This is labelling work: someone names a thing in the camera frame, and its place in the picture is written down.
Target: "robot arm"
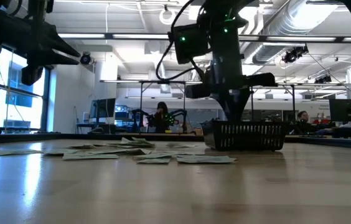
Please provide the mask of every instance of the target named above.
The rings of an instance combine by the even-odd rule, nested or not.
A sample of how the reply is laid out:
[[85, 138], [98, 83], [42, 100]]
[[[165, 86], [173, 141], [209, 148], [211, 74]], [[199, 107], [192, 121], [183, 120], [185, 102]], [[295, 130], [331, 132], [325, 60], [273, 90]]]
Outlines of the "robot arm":
[[[10, 2], [0, 0], [0, 7], [8, 7]], [[0, 11], [0, 45], [14, 47], [18, 54], [26, 55], [28, 66], [22, 69], [22, 83], [25, 85], [35, 83], [46, 65], [78, 64], [78, 61], [53, 51], [80, 56], [58, 36], [55, 26], [44, 21], [45, 13], [52, 12], [53, 5], [54, 0], [29, 0], [28, 15], [23, 19]]]
[[[351, 0], [339, 1], [351, 12]], [[202, 84], [187, 86], [186, 97], [211, 96], [220, 103], [230, 121], [240, 121], [251, 87], [276, 86], [271, 73], [246, 76], [241, 70], [243, 54], [239, 52], [237, 30], [247, 21], [238, 12], [251, 2], [253, 0], [206, 0], [196, 24], [172, 27], [170, 33], [178, 63], [192, 62], [202, 80]], [[209, 52], [212, 52], [213, 60], [210, 70], [203, 73], [192, 59]]]

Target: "exposed ductwork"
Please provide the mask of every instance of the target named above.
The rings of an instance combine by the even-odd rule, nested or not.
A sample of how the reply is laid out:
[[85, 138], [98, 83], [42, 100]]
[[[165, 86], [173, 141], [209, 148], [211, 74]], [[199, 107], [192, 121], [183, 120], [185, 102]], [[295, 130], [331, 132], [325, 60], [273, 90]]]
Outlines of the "exposed ductwork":
[[[261, 35], [306, 35], [321, 24], [338, 6], [307, 4], [307, 0], [290, 0]], [[286, 46], [252, 43], [244, 51], [245, 63], [266, 64]]]

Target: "paper money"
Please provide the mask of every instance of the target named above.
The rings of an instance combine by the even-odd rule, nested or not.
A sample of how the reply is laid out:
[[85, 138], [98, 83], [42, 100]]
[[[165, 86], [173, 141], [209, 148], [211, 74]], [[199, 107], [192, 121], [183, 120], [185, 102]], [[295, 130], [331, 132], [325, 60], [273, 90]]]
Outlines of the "paper money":
[[175, 155], [174, 153], [154, 153], [154, 154], [148, 154], [148, 155], [142, 155], [142, 156], [134, 156], [133, 158], [136, 160], [158, 159], [163, 157], [171, 158], [174, 155]]
[[143, 159], [138, 161], [138, 164], [168, 164], [171, 158], [160, 158], [160, 159]]
[[228, 164], [235, 162], [235, 158], [228, 156], [177, 156], [177, 162], [181, 163], [216, 163], [216, 164]]
[[0, 156], [27, 155], [27, 154], [35, 154], [35, 153], [43, 153], [43, 152], [37, 151], [37, 150], [29, 150], [29, 149], [5, 150], [5, 151], [0, 151]]
[[177, 152], [177, 151], [164, 151], [163, 153], [173, 153], [174, 155], [204, 155], [205, 152]]
[[94, 155], [94, 154], [64, 154], [62, 159], [65, 161], [69, 160], [80, 160], [80, 159], [118, 159], [119, 156], [114, 154], [101, 154], [101, 155]]
[[63, 155], [63, 154], [73, 154], [79, 152], [77, 149], [51, 149], [44, 152], [45, 156], [55, 156], [55, 155]]
[[181, 144], [178, 142], [169, 142], [166, 146], [170, 148], [196, 147], [193, 144]]
[[155, 147], [155, 144], [148, 142], [145, 139], [133, 138], [133, 141], [122, 138], [120, 143], [108, 144], [108, 146], [122, 147], [122, 148], [134, 148], [134, 147]]
[[95, 149], [96, 147], [92, 144], [84, 144], [80, 146], [69, 146], [70, 149]]

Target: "window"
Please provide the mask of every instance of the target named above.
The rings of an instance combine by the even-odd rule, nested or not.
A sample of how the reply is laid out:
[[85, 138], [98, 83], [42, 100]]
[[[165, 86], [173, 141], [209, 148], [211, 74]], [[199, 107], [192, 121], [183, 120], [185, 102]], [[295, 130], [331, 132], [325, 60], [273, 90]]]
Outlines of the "window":
[[30, 127], [30, 121], [16, 121], [16, 120], [7, 120], [7, 128], [27, 128]]
[[9, 96], [12, 99], [10, 103], [7, 102], [7, 91], [0, 89], [0, 127], [5, 127], [8, 120], [12, 122], [12, 126], [7, 124], [8, 127], [40, 129], [43, 99], [14, 92], [10, 92]]
[[47, 114], [43, 110], [48, 107], [49, 73], [43, 69], [41, 78], [28, 86], [22, 83], [22, 69], [26, 66], [25, 58], [10, 50], [1, 50], [0, 128], [45, 129], [46, 118], [42, 116]]
[[39, 96], [44, 94], [45, 69], [41, 78], [31, 86], [22, 84], [22, 68], [27, 66], [27, 60], [9, 50], [2, 49], [0, 53], [0, 85], [10, 86], [28, 91]]
[[13, 104], [16, 106], [26, 106], [28, 108], [32, 107], [32, 98], [25, 95], [10, 93], [9, 101], [10, 101], [10, 104]]

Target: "security camera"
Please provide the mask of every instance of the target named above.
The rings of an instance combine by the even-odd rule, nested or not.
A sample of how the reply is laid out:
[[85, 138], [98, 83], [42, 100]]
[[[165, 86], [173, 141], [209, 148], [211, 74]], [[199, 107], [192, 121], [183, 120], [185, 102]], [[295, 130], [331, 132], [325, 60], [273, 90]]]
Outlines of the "security camera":
[[83, 65], [91, 65], [92, 63], [94, 63], [94, 58], [91, 57], [90, 52], [83, 52], [83, 55], [80, 58], [80, 63]]

